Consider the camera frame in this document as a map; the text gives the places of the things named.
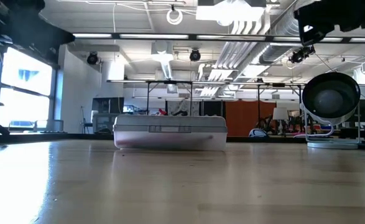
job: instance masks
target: metal frame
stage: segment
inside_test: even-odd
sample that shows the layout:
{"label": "metal frame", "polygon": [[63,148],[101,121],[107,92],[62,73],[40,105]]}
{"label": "metal frame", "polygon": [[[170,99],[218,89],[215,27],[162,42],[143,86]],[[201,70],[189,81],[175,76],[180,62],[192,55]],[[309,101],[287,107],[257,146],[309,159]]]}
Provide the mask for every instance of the metal frame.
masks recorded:
{"label": "metal frame", "polygon": [[[1,52],[1,57],[4,58],[4,52]],[[43,62],[40,58],[36,58],[36,57],[33,57],[34,59],[37,59],[39,60],[40,62]],[[30,95],[35,95],[35,96],[44,96],[44,97],[47,97],[49,98],[50,100],[50,104],[49,104],[49,117],[48,119],[54,119],[54,108],[55,108],[55,91],[56,91],[56,82],[57,82],[57,72],[58,70],[54,67],[52,67],[52,79],[51,79],[51,92],[50,92],[50,95],[47,96],[47,95],[44,95],[44,94],[41,94],[41,93],[38,93],[36,91],[32,91],[32,90],[27,90],[25,88],[19,88],[19,87],[16,87],[16,86],[11,86],[11,85],[8,85],[8,84],[5,84],[5,83],[2,83],[1,82],[1,77],[2,77],[2,62],[0,61],[0,95],[1,95],[1,88],[12,88],[13,90],[15,91],[19,91],[21,93],[27,93],[27,94],[30,94]]]}
{"label": "metal frame", "polygon": [[[295,83],[295,84],[293,84],[293,83],[256,83],[256,85],[257,85],[257,100],[258,100],[258,109],[257,109],[258,110],[258,122],[261,119],[261,116],[260,116],[260,112],[261,112],[261,106],[260,106],[261,105],[260,104],[260,101],[261,101],[261,93],[264,92],[267,89],[266,88],[266,89],[263,89],[262,91],[260,91],[261,90],[260,87],[262,85],[265,85],[267,87],[274,86],[274,85],[284,85],[283,87],[289,86],[294,91],[294,93],[298,95],[298,97],[299,97],[299,105],[301,105],[301,102],[302,102],[302,99],[301,99],[301,90],[302,90],[302,87],[305,86],[304,83]],[[297,86],[299,91],[298,92],[295,91],[293,89],[293,86]]]}
{"label": "metal frame", "polygon": [[[299,36],[286,35],[233,35],[233,34],[161,34],[161,33],[74,33],[76,39],[101,40],[189,40],[189,41],[228,41],[228,42],[266,42],[301,44]],[[320,44],[365,44],[365,37],[334,36],[325,37]]]}
{"label": "metal frame", "polygon": [[361,110],[360,110],[360,102],[356,106],[358,109],[357,115],[358,115],[358,140],[349,140],[349,139],[322,139],[322,138],[314,138],[308,135],[308,119],[307,116],[307,109],[304,109],[304,118],[305,118],[305,140],[307,143],[311,144],[311,147],[316,147],[316,144],[318,144],[318,147],[321,147],[322,144],[327,144],[328,146],[331,144],[338,144],[338,145],[352,145],[352,144],[360,144],[361,143]]}
{"label": "metal frame", "polygon": [[[174,80],[148,80],[146,81],[147,83],[147,98],[146,98],[146,115],[149,115],[149,93],[151,93],[151,91],[159,84],[159,83],[163,83],[163,84],[173,84],[176,85],[178,83],[183,83],[183,84],[189,84],[190,85],[190,116],[193,115],[193,82],[192,81],[174,81]],[[151,83],[156,83],[156,86],[154,86],[152,89],[150,89],[150,84]]]}

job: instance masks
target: wooden table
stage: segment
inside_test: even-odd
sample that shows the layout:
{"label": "wooden table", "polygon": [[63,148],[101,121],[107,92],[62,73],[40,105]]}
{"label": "wooden table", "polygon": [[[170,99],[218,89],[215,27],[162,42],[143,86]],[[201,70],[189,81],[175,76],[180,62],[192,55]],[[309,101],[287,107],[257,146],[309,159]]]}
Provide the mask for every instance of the wooden table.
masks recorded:
{"label": "wooden table", "polygon": [[365,223],[365,151],[230,144],[116,151],[112,141],[0,147],[0,223]]}

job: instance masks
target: ceiling beam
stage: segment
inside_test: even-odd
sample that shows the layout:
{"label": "ceiling beam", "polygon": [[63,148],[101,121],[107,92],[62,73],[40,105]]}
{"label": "ceiling beam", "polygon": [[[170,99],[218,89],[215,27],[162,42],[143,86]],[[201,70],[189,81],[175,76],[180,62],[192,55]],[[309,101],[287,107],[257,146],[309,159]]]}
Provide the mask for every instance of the ceiling beam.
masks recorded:
{"label": "ceiling beam", "polygon": [[146,9],[146,15],[147,15],[147,19],[149,21],[150,29],[152,30],[152,32],[156,32],[155,27],[153,25],[153,21],[152,21],[152,16],[150,16],[149,7],[146,2],[144,2],[144,7]]}
{"label": "ceiling beam", "polygon": [[[76,39],[93,40],[187,40],[301,44],[299,36],[233,34],[74,33]],[[325,37],[319,44],[365,44],[365,37]]]}

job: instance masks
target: wall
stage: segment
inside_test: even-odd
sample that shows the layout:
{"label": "wall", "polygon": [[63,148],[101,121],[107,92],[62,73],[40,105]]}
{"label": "wall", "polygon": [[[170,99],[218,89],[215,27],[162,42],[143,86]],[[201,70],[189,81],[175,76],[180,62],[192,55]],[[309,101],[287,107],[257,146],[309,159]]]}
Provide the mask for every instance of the wall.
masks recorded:
{"label": "wall", "polygon": [[102,64],[101,72],[102,79],[100,85],[100,91],[98,93],[99,97],[122,97],[123,96],[123,83],[108,83],[106,80],[109,76],[110,62],[105,62]]}
{"label": "wall", "polygon": [[59,65],[54,117],[63,120],[64,131],[80,133],[83,112],[86,122],[91,121],[92,99],[118,97],[122,95],[122,88],[104,85],[105,74],[70,53],[66,46],[60,49]]}
{"label": "wall", "polygon": [[60,119],[64,122],[64,131],[80,133],[84,117],[90,122],[92,98],[97,97],[101,87],[101,74],[65,49],[63,66],[62,103]]}

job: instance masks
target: black equipment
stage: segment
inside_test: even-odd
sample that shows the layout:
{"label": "black equipment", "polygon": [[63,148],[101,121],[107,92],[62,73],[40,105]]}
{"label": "black equipment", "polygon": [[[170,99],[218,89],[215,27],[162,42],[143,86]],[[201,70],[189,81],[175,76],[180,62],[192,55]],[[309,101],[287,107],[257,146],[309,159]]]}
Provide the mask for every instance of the black equipment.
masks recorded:
{"label": "black equipment", "polygon": [[192,61],[192,62],[197,62],[200,60],[200,53],[199,53],[199,50],[198,49],[193,49],[192,52],[190,53],[190,56],[189,56],[189,59]]}
{"label": "black equipment", "polygon": [[343,32],[365,29],[365,1],[315,1],[294,11],[294,18],[298,20],[301,43],[308,46],[325,38],[335,25]]}
{"label": "black equipment", "polygon": [[0,43],[33,50],[52,63],[58,62],[58,49],[75,36],[39,17],[44,0],[0,1]]}
{"label": "black equipment", "polygon": [[97,52],[90,52],[90,55],[87,58],[87,63],[89,65],[97,65],[101,63],[101,59],[98,57]]}
{"label": "black equipment", "polygon": [[300,63],[314,53],[315,48],[313,46],[302,47],[300,50],[293,51],[293,55],[289,58],[289,61],[292,63]]}
{"label": "black equipment", "polygon": [[[359,101],[359,109],[360,109],[360,114],[361,114],[360,121],[365,122],[365,100]],[[352,122],[352,123],[358,122],[358,109],[357,108],[356,108],[355,114],[353,114],[352,117],[350,117],[347,121]]]}
{"label": "black equipment", "polygon": [[305,85],[302,102],[315,121],[337,125],[354,114],[360,96],[361,90],[353,78],[330,72],[312,78]]}

